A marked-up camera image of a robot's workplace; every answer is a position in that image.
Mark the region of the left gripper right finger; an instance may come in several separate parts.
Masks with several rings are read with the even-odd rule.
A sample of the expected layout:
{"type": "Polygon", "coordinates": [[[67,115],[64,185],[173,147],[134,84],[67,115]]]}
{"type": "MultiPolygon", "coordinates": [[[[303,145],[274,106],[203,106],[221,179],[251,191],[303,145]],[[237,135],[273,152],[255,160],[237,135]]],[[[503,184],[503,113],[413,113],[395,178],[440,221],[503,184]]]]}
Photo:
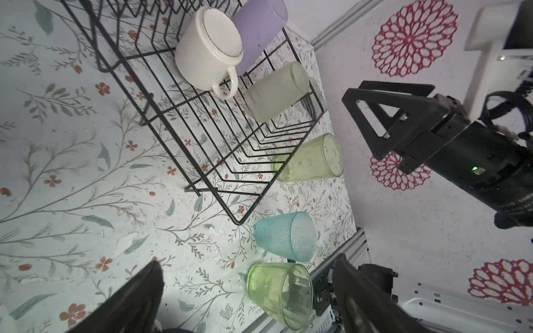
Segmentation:
{"type": "Polygon", "coordinates": [[[333,292],[346,332],[424,332],[392,298],[398,274],[375,264],[355,268],[344,254],[333,266],[333,292]]]}

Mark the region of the lilac plastic cup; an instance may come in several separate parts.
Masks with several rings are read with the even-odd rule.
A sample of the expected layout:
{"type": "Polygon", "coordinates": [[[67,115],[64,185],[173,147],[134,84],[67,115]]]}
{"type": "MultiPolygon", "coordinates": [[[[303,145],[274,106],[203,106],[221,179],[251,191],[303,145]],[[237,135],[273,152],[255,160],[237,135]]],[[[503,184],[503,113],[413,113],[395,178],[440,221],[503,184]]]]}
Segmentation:
{"type": "Polygon", "coordinates": [[[288,11],[283,0],[247,1],[232,21],[240,33],[243,59],[236,66],[238,76],[243,76],[288,21],[288,11]]]}

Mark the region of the white mug red inside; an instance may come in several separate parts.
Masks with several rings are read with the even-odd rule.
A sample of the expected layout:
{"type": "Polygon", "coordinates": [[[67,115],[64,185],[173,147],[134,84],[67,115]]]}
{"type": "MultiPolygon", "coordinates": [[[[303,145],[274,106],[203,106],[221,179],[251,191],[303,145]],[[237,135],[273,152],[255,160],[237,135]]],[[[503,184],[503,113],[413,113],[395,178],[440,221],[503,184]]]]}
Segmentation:
{"type": "Polygon", "coordinates": [[[203,6],[180,37],[175,62],[191,86],[227,100],[237,93],[236,66],[243,55],[242,39],[232,20],[216,8],[203,6]]]}

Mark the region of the frosted pale green cup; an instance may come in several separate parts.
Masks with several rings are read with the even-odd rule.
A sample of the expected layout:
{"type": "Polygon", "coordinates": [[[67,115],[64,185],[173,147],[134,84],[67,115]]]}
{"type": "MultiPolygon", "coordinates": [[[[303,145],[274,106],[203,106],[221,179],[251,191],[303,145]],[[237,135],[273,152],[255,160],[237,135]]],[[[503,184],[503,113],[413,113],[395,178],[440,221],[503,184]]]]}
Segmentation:
{"type": "Polygon", "coordinates": [[[254,83],[244,101],[259,124],[266,123],[290,108],[310,91],[309,76],[299,62],[291,62],[254,83]]]}

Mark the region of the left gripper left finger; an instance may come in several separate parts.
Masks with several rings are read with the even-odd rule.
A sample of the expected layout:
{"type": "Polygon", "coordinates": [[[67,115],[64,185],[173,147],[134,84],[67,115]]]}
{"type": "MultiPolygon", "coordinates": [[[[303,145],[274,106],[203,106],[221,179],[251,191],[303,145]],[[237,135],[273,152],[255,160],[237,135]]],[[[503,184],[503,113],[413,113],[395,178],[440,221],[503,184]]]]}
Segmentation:
{"type": "Polygon", "coordinates": [[[150,262],[70,331],[151,332],[163,290],[162,267],[150,262]]]}

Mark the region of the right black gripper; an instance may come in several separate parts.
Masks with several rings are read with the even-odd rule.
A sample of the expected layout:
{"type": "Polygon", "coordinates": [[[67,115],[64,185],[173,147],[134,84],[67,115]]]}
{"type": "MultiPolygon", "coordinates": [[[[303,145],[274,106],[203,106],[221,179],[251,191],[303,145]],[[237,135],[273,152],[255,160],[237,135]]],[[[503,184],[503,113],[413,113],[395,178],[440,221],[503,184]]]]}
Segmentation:
{"type": "MultiPolygon", "coordinates": [[[[372,155],[382,160],[405,144],[428,120],[424,110],[434,85],[364,80],[350,88],[342,102],[357,124],[372,155]],[[366,104],[385,129],[379,136],[365,117],[366,104]]],[[[513,109],[523,116],[519,138],[532,141],[532,104],[516,93],[502,93],[504,103],[484,107],[479,121],[466,126],[462,107],[430,131],[424,131],[399,151],[404,173],[424,164],[497,212],[498,216],[532,216],[532,147],[502,134],[494,120],[513,109]]]]}

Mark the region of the teal plastic cup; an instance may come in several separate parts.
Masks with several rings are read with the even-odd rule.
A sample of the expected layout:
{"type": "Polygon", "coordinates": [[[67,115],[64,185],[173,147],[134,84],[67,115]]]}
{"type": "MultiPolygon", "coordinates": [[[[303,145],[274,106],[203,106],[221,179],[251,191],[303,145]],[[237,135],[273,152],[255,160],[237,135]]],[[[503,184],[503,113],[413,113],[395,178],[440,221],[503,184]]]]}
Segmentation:
{"type": "Polygon", "coordinates": [[[316,228],[306,212],[263,219],[255,226],[258,247],[295,262],[309,262],[316,251],[316,228]]]}

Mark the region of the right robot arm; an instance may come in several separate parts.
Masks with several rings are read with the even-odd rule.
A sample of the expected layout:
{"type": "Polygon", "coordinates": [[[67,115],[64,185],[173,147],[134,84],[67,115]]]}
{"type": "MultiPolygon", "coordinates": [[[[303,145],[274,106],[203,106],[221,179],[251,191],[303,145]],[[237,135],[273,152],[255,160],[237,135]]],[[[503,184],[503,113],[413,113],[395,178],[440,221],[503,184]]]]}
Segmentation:
{"type": "Polygon", "coordinates": [[[342,102],[373,157],[398,169],[429,167],[496,211],[499,229],[532,226],[532,151],[477,121],[433,85],[364,81],[342,102]]]}

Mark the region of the bright green short cup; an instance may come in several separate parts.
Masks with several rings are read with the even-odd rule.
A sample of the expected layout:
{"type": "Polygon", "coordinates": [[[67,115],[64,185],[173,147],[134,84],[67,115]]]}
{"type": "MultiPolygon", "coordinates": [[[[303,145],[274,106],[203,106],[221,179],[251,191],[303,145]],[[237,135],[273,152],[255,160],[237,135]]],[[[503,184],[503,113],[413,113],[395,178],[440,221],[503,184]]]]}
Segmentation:
{"type": "Polygon", "coordinates": [[[247,293],[259,308],[290,330],[302,329],[313,310],[312,279],[302,264],[254,265],[248,272],[247,293]]]}

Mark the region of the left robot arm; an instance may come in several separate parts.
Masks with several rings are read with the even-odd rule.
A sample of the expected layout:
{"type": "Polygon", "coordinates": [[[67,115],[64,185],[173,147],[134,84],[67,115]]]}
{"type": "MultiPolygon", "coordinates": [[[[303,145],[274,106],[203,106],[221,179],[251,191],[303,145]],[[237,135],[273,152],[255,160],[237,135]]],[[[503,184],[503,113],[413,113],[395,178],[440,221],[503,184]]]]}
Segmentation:
{"type": "Polygon", "coordinates": [[[453,294],[344,254],[310,274],[296,263],[259,263],[247,296],[267,315],[253,332],[531,332],[532,308],[453,294]]]}

